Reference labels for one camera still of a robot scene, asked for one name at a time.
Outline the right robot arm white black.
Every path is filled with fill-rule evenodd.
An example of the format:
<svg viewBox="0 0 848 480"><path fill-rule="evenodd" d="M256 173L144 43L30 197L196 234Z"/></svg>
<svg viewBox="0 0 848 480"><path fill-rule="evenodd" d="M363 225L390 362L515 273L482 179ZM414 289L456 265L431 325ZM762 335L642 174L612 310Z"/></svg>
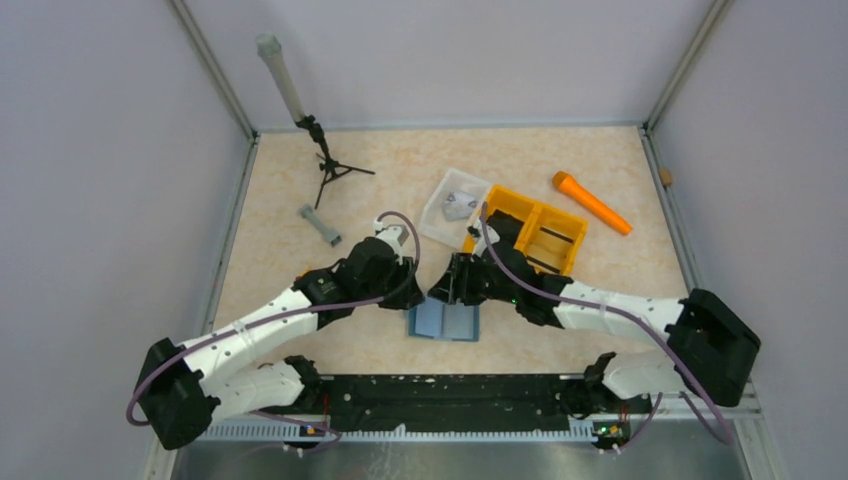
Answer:
<svg viewBox="0 0 848 480"><path fill-rule="evenodd" d="M510 303L537 326L589 330L646 343L651 351L616 353L586 385L589 404L612 412L644 393L688 390L721 407L740 404L761 348L757 334L715 293L682 299L606 291L536 271L502 242L480 255L455 253L428 291L447 304Z"/></svg>

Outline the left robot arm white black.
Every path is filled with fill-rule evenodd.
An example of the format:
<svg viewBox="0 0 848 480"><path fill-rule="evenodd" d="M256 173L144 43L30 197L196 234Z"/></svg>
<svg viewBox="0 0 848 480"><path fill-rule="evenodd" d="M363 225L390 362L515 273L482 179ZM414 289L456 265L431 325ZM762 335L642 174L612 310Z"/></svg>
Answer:
<svg viewBox="0 0 848 480"><path fill-rule="evenodd" d="M319 404L317 375L305 360L264 371L247 367L293 339L360 307L408 310L423 301L419 256L404 256L383 235L357 243L329 267L308 270L264 306L198 338L163 338L147 350L126 409L166 450L180 449L215 423L272 406L308 413Z"/></svg>

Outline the blue card holder wallet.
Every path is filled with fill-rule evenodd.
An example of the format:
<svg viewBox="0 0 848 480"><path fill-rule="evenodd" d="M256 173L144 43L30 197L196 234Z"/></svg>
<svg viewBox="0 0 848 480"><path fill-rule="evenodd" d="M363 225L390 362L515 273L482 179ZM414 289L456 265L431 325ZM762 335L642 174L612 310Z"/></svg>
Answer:
<svg viewBox="0 0 848 480"><path fill-rule="evenodd" d="M451 342L477 342L480 337L478 306L446 304L426 297L404 316L411 337Z"/></svg>

